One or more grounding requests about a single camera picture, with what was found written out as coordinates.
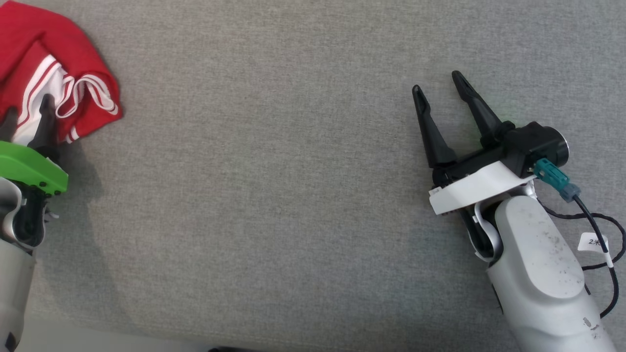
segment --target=teal connector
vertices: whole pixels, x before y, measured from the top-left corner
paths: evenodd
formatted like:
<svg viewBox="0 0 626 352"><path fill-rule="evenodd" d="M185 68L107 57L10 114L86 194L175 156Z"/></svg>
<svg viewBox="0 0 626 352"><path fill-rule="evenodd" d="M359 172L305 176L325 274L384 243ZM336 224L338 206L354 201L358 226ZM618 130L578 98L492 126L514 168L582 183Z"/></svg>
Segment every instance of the teal connector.
<svg viewBox="0 0 626 352"><path fill-rule="evenodd" d="M580 194L578 186L571 184L570 178L546 158L537 161L533 172L538 179L557 190L561 198L568 203L573 201L574 196Z"/></svg>

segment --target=red cloth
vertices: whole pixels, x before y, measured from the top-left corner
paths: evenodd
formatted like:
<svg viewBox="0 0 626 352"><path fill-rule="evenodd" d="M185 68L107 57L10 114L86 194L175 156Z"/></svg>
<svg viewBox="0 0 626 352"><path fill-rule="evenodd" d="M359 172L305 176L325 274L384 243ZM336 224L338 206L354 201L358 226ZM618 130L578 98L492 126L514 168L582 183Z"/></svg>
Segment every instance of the red cloth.
<svg viewBox="0 0 626 352"><path fill-rule="evenodd" d="M71 143L122 115L117 82L80 28L8 1L0 6L0 119L18 108L14 143L34 136L45 94L54 96L59 141Z"/></svg>

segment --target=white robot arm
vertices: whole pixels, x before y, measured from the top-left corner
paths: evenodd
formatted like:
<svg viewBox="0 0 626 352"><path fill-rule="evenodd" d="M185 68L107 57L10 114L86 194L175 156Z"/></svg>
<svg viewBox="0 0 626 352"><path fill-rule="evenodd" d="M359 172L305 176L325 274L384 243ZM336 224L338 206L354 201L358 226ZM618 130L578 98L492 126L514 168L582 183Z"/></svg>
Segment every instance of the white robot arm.
<svg viewBox="0 0 626 352"><path fill-rule="evenodd" d="M476 255L488 263L487 275L522 352L614 352L585 289L583 269L535 195L533 180L539 177L584 208L578 187L557 168L567 162L567 142L536 122L521 128L500 122L460 72L452 76L480 129L483 149L457 159L434 124L420 87L413 88L433 169L434 211L461 214ZM595 221L584 211L603 244ZM608 251L605 257L612 267ZM617 285L612 268L611 273Z"/></svg>
<svg viewBox="0 0 626 352"><path fill-rule="evenodd" d="M67 189L58 167L56 114L46 95L42 117L28 145L11 143L17 113L10 109L0 126L0 352L13 352L24 328L24 310L33 280L34 251L53 215L47 199Z"/></svg>

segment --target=white stripe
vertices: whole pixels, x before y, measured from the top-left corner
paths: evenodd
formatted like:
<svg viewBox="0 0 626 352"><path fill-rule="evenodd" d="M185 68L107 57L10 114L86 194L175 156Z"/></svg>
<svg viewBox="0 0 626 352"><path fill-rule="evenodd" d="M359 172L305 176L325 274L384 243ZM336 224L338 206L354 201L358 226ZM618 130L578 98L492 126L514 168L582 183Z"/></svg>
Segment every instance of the white stripe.
<svg viewBox="0 0 626 352"><path fill-rule="evenodd" d="M74 105L72 105L72 107L68 110L68 112L65 113L65 115L57 115L58 118L66 118L69 117L70 115L72 115L73 113L76 112L76 109L78 109L78 105L80 104L80 102L83 100L83 96L85 91L85 83L84 82L80 82L80 81L74 81L73 82L73 86L72 86L72 90L71 90L71 94L70 96L72 97L72 103L74 103Z"/></svg>
<svg viewBox="0 0 626 352"><path fill-rule="evenodd" d="M63 92L63 94L65 94L65 91L67 90L68 93L63 97L63 99L56 104L56 117L58 118L66 118L66 115L61 116L59 113L59 110L61 109L61 107L63 106L63 104L65 104L71 97L72 97L72 91L74 90L74 77L72 76L67 76L66 78L63 78L63 87L61 87L61 90Z"/></svg>
<svg viewBox="0 0 626 352"><path fill-rule="evenodd" d="M24 115L24 112L26 113L26 118L22 120L22 125L19 126L13 134L13 137L11 139L13 143L27 145L28 143L30 143L30 141L33 140L41 121L41 113L39 112L39 108L41 106L41 102L43 101L44 95L61 95L61 92L58 90L59 85L55 85L54 83L55 79L57 83L61 82L61 78L63 77L63 75L59 72L60 68L60 63L56 63L50 66L50 70L48 71L48 73L40 78L41 83L39 84L39 86L31 92L28 98L29 101L27 110L22 111L22 115Z"/></svg>
<svg viewBox="0 0 626 352"><path fill-rule="evenodd" d="M94 75L84 75L83 78L91 78L97 85L100 86L100 90L103 90L107 96L111 96L109 88L106 86L106 83L100 79L100 77Z"/></svg>
<svg viewBox="0 0 626 352"><path fill-rule="evenodd" d="M98 82L96 82L96 81L92 80L90 77L86 77L86 76L87 75L85 75L83 78L81 78L81 80L85 80L85 82L87 82L87 88L89 88L89 92L91 93L91 97L96 102L96 104L100 108L102 108L102 109L104 109L104 110L106 110L108 112L111 112L111 111L115 110L115 113L117 113L117 105L111 99L111 95L109 94L108 90L106 90L106 91L102 90L102 88L98 84ZM99 95L96 94L96 92L94 91L94 88L98 90Z"/></svg>
<svg viewBox="0 0 626 352"><path fill-rule="evenodd" d="M28 103L28 98L32 95L33 89L37 85L37 82L39 82L43 74L46 72L46 70L50 67L50 65L55 60L56 59L52 55L46 56L44 60L41 61L39 66L37 66L37 69L33 73L33 76L28 81L28 84L26 85L26 89L24 90L24 96L22 98L22 113L19 115L18 124L24 122L24 120L28 116L28 106L26 106L26 104Z"/></svg>
<svg viewBox="0 0 626 352"><path fill-rule="evenodd" d="M78 136L78 133L76 132L76 126L72 126L72 128L70 128L69 130L70 134L72 135L72 139L73 140L77 140L80 137Z"/></svg>

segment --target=black cable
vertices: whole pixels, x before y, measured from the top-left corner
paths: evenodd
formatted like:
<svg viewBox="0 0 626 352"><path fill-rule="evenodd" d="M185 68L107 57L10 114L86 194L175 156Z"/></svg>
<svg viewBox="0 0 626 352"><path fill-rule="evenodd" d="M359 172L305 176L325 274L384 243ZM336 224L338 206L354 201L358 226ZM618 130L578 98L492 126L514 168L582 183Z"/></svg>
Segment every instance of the black cable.
<svg viewBox="0 0 626 352"><path fill-rule="evenodd" d="M578 204L580 210L583 211L583 214L585 214L585 217L587 218L587 220L589 220L589 223L591 223L591 227L593 227L593 231L595 232L595 235L598 237L598 242L600 243L600 247L602 247L602 252L608 253L607 244L604 243L604 238L602 237L602 234L600 233L600 228L598 227L598 224L595 222L595 219L589 212L589 209L587 209L583 201L580 200L580 197L578 197L577 195L573 196L572 199L574 200L574 202L576 202L576 204Z"/></svg>
<svg viewBox="0 0 626 352"><path fill-rule="evenodd" d="M589 212L589 209L587 209L587 207L585 206L585 203L583 203L583 201L580 200L580 197L578 197L578 195L573 196L573 199L574 199L574 202L578 204L580 210L583 211L583 214L585 214L585 217L587 217L587 220L589 220L589 223L591 223L591 227L593 227L593 230L595 231L595 235L598 237L598 242L600 243L600 247L602 247L602 252L604 252L605 254L608 253L607 244L604 242L604 238L602 237L600 228L598 227L598 224L595 222L595 219ZM608 271L611 274L611 280L613 281L613 298L611 299L611 303L608 304L608 307L604 309L602 313L600 313L600 318L604 318L608 313L611 312L611 310L613 310L613 307L615 307L615 305L617 304L617 299L620 296L620 287L617 282L617 275L615 273L615 268L609 267Z"/></svg>
<svg viewBox="0 0 626 352"><path fill-rule="evenodd" d="M583 213L579 213L579 214L573 214L573 215L568 215L568 214L559 214L557 212L555 212L554 210L546 207L543 203L539 202L541 204L541 206L546 210L546 212L554 217L558 217L559 219L564 219L564 220L577 220L577 219L586 219L587 216ZM615 264L618 260L620 260L623 255L624 252L626 252L626 230L624 229L624 227L622 227L622 225L615 220L613 217L610 216L606 216L604 214L600 214L600 213L591 213L591 215L595 218L598 219L604 219L606 221L610 221L613 223L613 225L615 225L617 227L617 229L622 233L622 249L619 251L619 253L617 253L617 255L613 258L613 263ZM607 266L607 263L600 263L600 264L595 264L595 265L589 265L589 266L583 266L583 270L594 270L594 269L600 269L601 267L605 267Z"/></svg>
<svg viewBox="0 0 626 352"><path fill-rule="evenodd" d="M615 273L615 268L610 267L608 271L611 273L611 280L613 281L613 299L611 299L611 303L608 304L608 307L600 313L600 318L604 318L608 313L611 313L615 305L617 304L617 298L620 296L620 286L617 282L617 275Z"/></svg>

